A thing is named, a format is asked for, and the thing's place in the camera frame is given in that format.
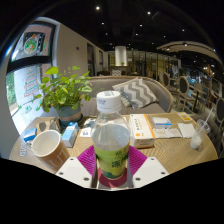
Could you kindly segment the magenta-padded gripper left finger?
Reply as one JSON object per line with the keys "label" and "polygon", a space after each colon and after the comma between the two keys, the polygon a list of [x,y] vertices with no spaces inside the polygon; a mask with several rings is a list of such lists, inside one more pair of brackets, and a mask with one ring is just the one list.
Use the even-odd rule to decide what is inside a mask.
{"label": "magenta-padded gripper left finger", "polygon": [[94,147],[88,147],[78,157],[69,157],[56,175],[81,187],[95,188],[98,174]]}

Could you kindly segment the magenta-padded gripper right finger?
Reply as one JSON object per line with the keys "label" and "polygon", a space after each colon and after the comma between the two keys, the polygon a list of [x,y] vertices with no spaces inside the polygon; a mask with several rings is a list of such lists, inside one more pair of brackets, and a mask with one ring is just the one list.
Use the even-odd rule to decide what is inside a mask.
{"label": "magenta-padded gripper right finger", "polygon": [[130,146],[128,155],[127,184],[140,188],[168,175],[168,171],[155,157],[147,157]]}

